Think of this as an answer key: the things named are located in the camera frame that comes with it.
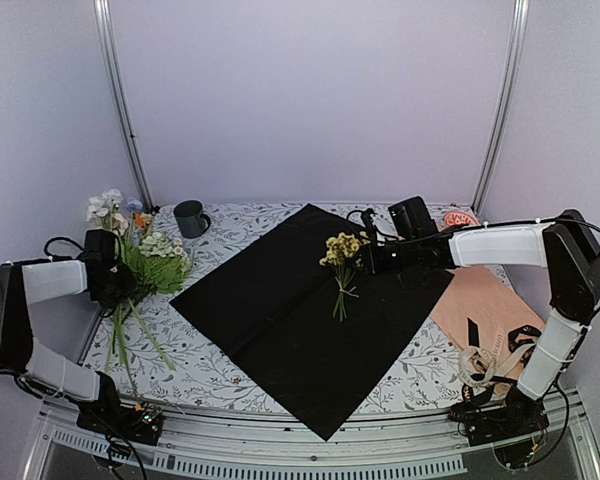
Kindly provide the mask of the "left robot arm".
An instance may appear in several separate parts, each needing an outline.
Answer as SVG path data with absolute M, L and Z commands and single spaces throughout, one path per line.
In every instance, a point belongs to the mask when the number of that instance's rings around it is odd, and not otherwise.
M 38 395 L 64 397 L 82 409 L 108 434 L 128 426 L 115 381 L 83 367 L 47 346 L 37 324 L 59 303 L 67 314 L 66 298 L 87 295 L 105 310 L 113 310 L 137 289 L 131 270 L 96 260 L 33 260 L 0 265 L 0 374 L 11 376 Z

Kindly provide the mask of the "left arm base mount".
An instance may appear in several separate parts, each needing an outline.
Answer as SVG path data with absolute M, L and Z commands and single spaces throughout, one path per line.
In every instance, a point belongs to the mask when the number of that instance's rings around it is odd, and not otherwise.
M 162 434 L 164 415 L 151 405 L 136 408 L 78 403 L 77 406 L 76 424 L 84 430 L 149 446 L 156 446 Z

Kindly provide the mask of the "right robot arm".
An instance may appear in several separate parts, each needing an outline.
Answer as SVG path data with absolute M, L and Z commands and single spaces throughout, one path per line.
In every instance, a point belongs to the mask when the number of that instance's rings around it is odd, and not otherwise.
M 372 275 L 501 266 L 523 299 L 546 300 L 544 331 L 516 384 L 518 393 L 541 399 L 600 313 L 600 227 L 577 209 L 444 231 L 423 215 L 400 225 L 402 238 L 383 240 L 372 216 L 370 209 L 360 215 L 370 240 L 363 263 Z

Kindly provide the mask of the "yellow small flower bunch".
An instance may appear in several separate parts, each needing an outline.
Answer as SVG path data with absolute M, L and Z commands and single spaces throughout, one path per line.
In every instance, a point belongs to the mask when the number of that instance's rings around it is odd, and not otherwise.
M 333 309 L 333 317 L 340 322 L 347 319 L 346 300 L 358 298 L 357 287 L 353 284 L 356 273 L 363 267 L 362 247 L 370 243 L 366 232 L 346 234 L 340 232 L 337 236 L 326 239 L 326 252 L 319 260 L 321 267 L 330 268 L 337 284 L 337 297 Z

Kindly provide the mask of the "black wrapping paper sheet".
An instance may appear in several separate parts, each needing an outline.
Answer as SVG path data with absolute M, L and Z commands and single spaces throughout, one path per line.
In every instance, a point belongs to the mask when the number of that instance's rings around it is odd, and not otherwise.
M 262 390 L 329 439 L 402 354 L 452 281 L 437 270 L 354 279 L 336 318 L 319 263 L 342 217 L 306 205 L 183 291 L 173 308 Z

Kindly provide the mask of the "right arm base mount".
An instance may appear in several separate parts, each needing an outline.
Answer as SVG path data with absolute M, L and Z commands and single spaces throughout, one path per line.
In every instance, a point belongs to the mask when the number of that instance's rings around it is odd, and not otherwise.
M 512 470 L 537 463 L 547 439 L 548 416 L 542 400 L 530 400 L 512 389 L 501 404 L 486 401 L 487 392 L 452 406 L 448 418 L 471 447 L 498 442 L 496 460 Z

